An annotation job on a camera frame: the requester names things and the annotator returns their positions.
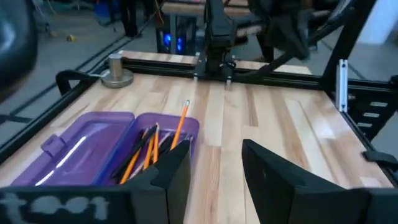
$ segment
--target pencil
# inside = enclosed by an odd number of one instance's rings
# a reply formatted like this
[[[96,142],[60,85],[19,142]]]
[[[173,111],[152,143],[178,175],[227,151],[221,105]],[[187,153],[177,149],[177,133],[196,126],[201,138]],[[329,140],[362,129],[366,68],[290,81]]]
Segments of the pencil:
[[[148,129],[145,130],[144,134],[143,134],[142,137],[141,137],[141,140],[144,139],[144,137],[145,137],[145,135],[147,134],[147,132],[148,132]],[[129,165],[127,166],[126,171],[125,171],[124,174],[123,174],[123,177],[122,177],[122,180],[120,181],[120,184],[126,183],[126,181],[129,179],[129,176],[130,176],[130,174],[131,174],[132,168],[134,167],[134,164],[137,162],[138,155],[139,155],[140,152],[141,152],[141,147],[138,149],[138,151],[136,152],[136,154],[132,157],[132,159],[131,159]]]
[[[178,139],[179,139],[180,134],[181,134],[181,129],[182,129],[182,126],[184,125],[185,116],[187,115],[187,112],[188,112],[189,104],[190,104],[190,101],[187,100],[187,102],[185,103],[185,107],[182,110],[180,122],[178,123],[177,132],[175,133],[175,136],[174,136],[174,139],[173,139],[173,143],[172,143],[172,147],[170,148],[170,150],[173,150],[173,148],[178,143]]]
[[[145,157],[144,170],[149,167],[150,158],[152,157],[152,148],[154,147],[154,138],[150,139],[147,156]]]
[[[117,168],[115,168],[115,170],[113,170],[112,174],[111,174],[111,178],[116,177],[117,175],[119,175],[122,171],[124,171],[124,169],[127,167],[127,165],[130,163],[131,158],[136,154],[136,152],[138,151],[139,148],[141,148],[142,146],[145,145],[145,143],[147,142],[147,140],[149,138],[151,138],[154,133],[156,131],[156,126],[151,127],[147,134],[145,135],[145,137],[143,137],[137,144],[135,144],[133,146],[132,151],[130,152],[130,154],[125,157],[122,161],[122,163],[120,163],[120,165],[117,166]]]
[[[159,159],[159,124],[156,123],[155,143],[154,143],[154,163]]]
[[[171,133],[167,133],[167,134],[162,138],[162,140],[160,141],[159,145],[160,145],[160,146],[163,146],[163,144],[165,144],[166,140],[169,138],[170,135],[171,135]],[[144,163],[145,163],[145,162],[141,162],[141,163],[137,166],[137,169],[135,169],[135,171],[130,175],[130,179],[133,178],[134,176],[136,176],[136,175],[142,170],[142,168],[144,167]]]

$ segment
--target black bracket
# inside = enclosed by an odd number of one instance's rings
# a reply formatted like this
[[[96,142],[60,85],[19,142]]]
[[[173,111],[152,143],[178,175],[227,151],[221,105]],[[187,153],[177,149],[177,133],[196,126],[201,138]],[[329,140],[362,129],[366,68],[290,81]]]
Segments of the black bracket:
[[[362,155],[368,162],[375,162],[380,167],[392,169],[393,172],[398,170],[398,160],[390,154],[376,151],[366,151],[362,152]]]

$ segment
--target orange pencil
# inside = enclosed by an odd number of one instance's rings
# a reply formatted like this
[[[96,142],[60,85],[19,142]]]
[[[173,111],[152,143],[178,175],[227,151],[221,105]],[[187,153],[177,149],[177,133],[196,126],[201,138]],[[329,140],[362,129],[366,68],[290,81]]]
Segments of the orange pencil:
[[[154,146],[154,138],[152,137],[149,142],[147,156],[145,157],[144,170],[149,167],[150,159],[152,157],[152,148]]]
[[[187,112],[188,112],[189,104],[190,104],[190,101],[187,100],[187,102],[185,103],[184,110],[182,111],[180,122],[179,122],[178,128],[177,128],[177,132],[175,133],[175,136],[174,136],[174,139],[173,139],[173,143],[172,143],[172,147],[170,148],[170,150],[174,149],[174,147],[177,146],[178,139],[180,138],[180,134],[181,134],[181,129],[182,129],[182,126],[184,125],[184,120],[185,120],[185,117],[186,117]]]
[[[167,139],[170,135],[171,135],[171,133],[167,133],[167,134],[162,138],[162,140],[160,140],[159,145],[161,146],[161,145],[164,143],[164,141],[166,141],[166,139]],[[130,178],[129,178],[129,179],[135,177],[138,173],[140,173],[140,171],[141,171],[142,168],[144,167],[144,163],[145,163],[145,161],[141,162],[141,163],[137,166],[137,169],[135,169],[135,171],[130,175]]]
[[[142,135],[141,139],[143,139],[145,137],[145,135],[147,134],[148,129],[145,130],[144,134]],[[120,181],[120,184],[124,184],[126,183],[126,181],[129,179],[129,176],[131,174],[132,168],[134,167],[134,164],[137,162],[138,159],[138,155],[141,152],[141,148],[138,149],[138,151],[136,152],[136,154],[132,157],[129,165],[127,166],[126,171],[123,174],[122,180]]]
[[[159,159],[159,124],[156,123],[155,144],[154,144],[154,163]]]

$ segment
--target metal bracket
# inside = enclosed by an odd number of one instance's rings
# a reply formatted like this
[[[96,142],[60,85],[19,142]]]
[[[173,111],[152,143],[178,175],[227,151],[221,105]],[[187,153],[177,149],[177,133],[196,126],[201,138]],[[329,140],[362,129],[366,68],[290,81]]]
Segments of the metal bracket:
[[[336,108],[340,112],[348,110],[348,61],[340,59],[336,76]]]

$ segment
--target black pencil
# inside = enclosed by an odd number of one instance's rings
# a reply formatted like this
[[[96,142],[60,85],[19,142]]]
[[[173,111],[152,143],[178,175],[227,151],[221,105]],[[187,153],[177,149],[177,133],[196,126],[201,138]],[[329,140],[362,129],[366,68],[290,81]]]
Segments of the black pencil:
[[[157,128],[156,125],[151,127],[148,130],[147,134],[142,139],[140,139],[140,141],[138,141],[137,144],[133,145],[132,150],[129,153],[129,155],[123,159],[122,163],[120,163],[120,165],[117,166],[117,168],[115,170],[112,171],[111,178],[116,177],[120,172],[124,171],[124,169],[130,163],[131,158],[135,155],[135,153],[138,151],[138,149],[141,148],[143,145],[145,145],[147,140],[155,134],[156,128]]]

